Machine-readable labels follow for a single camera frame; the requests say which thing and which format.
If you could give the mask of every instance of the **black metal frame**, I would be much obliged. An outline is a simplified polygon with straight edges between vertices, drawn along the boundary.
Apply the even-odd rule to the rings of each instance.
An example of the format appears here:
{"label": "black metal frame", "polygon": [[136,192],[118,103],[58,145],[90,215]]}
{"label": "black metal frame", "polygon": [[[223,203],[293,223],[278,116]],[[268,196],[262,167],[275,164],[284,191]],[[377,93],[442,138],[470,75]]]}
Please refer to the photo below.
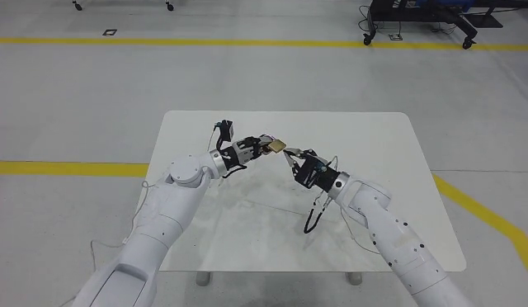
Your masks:
{"label": "black metal frame", "polygon": [[468,14],[465,18],[475,27],[480,28],[502,28],[502,24],[492,16],[493,10],[501,0],[495,0],[490,6],[486,14],[484,15],[471,15]]}
{"label": "black metal frame", "polygon": [[363,43],[369,45],[376,35],[375,22],[377,21],[419,21],[419,22],[444,22],[455,24],[467,36],[462,47],[468,49],[474,43],[473,38],[477,35],[474,29],[463,17],[460,16],[458,8],[449,8],[436,5],[435,0],[428,0],[423,7],[407,7],[409,0],[401,0],[397,7],[395,0],[372,0],[367,22],[369,34],[364,34]]}

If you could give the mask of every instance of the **yellow floor line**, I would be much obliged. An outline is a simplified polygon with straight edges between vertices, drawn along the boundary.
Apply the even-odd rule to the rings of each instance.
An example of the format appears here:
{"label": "yellow floor line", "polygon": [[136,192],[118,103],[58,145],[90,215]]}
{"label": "yellow floor line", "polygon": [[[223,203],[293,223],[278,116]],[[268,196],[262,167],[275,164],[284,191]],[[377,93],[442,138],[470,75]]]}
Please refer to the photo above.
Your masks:
{"label": "yellow floor line", "polygon": [[[60,175],[93,177],[145,177],[147,163],[59,163],[0,161],[0,175]],[[528,269],[528,238],[515,225],[433,174],[438,191],[483,222],[507,236]]]}
{"label": "yellow floor line", "polygon": [[437,175],[433,174],[433,178],[435,179],[438,191],[442,195],[451,199],[460,207],[466,209],[469,213],[481,219],[483,222],[489,224],[499,233],[507,236],[513,243],[513,246],[519,254],[522,263],[524,263],[525,268],[528,270],[528,238],[522,229],[519,229],[515,225],[509,223],[500,215],[493,213],[493,211],[488,209],[486,206],[480,204],[475,199],[453,187],[451,184],[444,181]]}
{"label": "yellow floor line", "polygon": [[[326,47],[366,48],[363,41],[345,40],[227,40],[227,39],[129,39],[129,38],[6,38],[0,44],[19,45],[153,45],[153,46],[239,46],[239,47]],[[400,50],[463,50],[455,43],[411,43],[373,41],[370,48]],[[473,45],[471,50],[528,51],[528,45]]]}
{"label": "yellow floor line", "polygon": [[145,177],[147,163],[3,162],[0,175],[79,175],[89,177]]}

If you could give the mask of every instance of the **small object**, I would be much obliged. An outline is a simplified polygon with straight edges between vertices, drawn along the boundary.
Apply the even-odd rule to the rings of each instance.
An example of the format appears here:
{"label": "small object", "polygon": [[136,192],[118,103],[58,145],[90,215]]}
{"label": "small object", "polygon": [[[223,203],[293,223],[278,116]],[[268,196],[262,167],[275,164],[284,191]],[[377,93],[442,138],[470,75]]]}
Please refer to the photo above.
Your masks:
{"label": "small object", "polygon": [[274,153],[278,154],[280,151],[286,148],[286,143],[282,142],[280,139],[276,139],[273,142],[267,145],[267,148]]}
{"label": "small object", "polygon": [[389,34],[389,38],[391,41],[403,41],[401,34]]}
{"label": "small object", "polygon": [[116,33],[117,33],[117,29],[105,30],[102,33],[102,36],[114,36],[114,35],[116,35]]}

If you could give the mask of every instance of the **gold object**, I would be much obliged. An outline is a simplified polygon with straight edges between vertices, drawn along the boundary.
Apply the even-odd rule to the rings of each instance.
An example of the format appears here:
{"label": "gold object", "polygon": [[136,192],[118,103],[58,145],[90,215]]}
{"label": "gold object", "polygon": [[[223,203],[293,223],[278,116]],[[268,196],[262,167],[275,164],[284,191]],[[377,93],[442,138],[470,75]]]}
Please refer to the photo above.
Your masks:
{"label": "gold object", "polygon": [[267,148],[276,154],[284,150],[285,147],[286,147],[286,143],[282,142],[280,139],[275,139],[273,142],[267,145]]}

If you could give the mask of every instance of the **table leg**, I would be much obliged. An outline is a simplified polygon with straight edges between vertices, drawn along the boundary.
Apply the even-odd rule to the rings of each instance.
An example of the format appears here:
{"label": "table leg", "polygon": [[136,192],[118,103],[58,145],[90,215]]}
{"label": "table leg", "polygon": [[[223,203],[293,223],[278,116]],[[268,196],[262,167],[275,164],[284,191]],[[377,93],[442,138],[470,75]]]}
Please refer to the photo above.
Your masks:
{"label": "table leg", "polygon": [[358,286],[363,282],[363,276],[360,272],[347,272],[345,275],[348,282],[353,286]]}
{"label": "table leg", "polygon": [[211,279],[210,272],[196,272],[196,284],[198,286],[208,286]]}

